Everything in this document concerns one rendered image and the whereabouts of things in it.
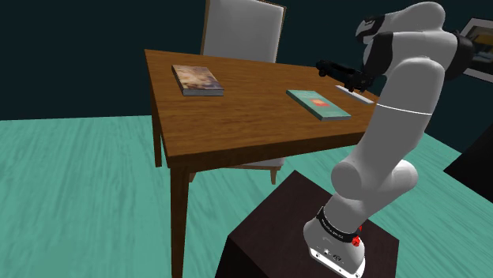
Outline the white flat remote control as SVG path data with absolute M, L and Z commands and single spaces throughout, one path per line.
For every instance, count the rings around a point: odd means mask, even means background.
M 358 100 L 362 103 L 365 103 L 365 104 L 373 104 L 374 103 L 373 100 L 370 100 L 370 99 L 366 98 L 365 96 L 362 96 L 361 94 L 359 94 L 357 92 L 350 92 L 349 90 L 347 90 L 343 86 L 336 85 L 336 88 L 339 89 L 340 91 L 342 91 L 344 94 L 346 94 L 346 95 L 352 97 L 353 99 Z

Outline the teal thin book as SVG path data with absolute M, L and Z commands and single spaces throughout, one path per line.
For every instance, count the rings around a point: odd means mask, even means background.
M 346 120 L 352 116 L 316 91 L 287 90 L 286 94 L 321 122 Z

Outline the brown wooden table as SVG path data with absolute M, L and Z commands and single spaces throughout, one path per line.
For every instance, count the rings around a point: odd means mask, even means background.
M 171 278 L 183 277 L 189 178 L 194 172 L 355 145 L 376 96 L 361 103 L 309 66 L 147 50 L 154 160 L 167 166 L 171 190 Z M 184 96 L 174 65 L 205 66 L 222 96 Z M 350 114 L 321 122 L 288 96 L 315 90 Z

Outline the white upholstered wooden chair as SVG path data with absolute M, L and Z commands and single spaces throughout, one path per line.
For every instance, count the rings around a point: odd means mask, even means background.
M 264 0 L 205 0 L 200 54 L 274 63 L 286 11 Z

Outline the brown thick book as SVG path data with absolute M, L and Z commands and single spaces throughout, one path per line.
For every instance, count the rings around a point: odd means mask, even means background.
M 171 71 L 184 96 L 222 96 L 224 88 L 207 67 L 172 65 Z

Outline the black furniture block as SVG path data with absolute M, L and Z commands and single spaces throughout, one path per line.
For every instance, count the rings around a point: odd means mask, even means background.
M 493 204 L 493 123 L 443 171 Z

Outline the dark wooden robot stand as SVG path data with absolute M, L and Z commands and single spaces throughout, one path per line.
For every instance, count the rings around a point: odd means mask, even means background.
M 399 242 L 369 218 L 399 195 L 387 171 L 340 163 L 333 194 L 293 171 L 227 238 L 215 278 L 396 278 Z

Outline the white framed wall picture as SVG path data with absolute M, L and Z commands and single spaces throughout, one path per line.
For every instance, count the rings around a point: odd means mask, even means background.
M 461 34 L 474 47 L 472 61 L 464 74 L 493 84 L 493 21 L 473 17 Z

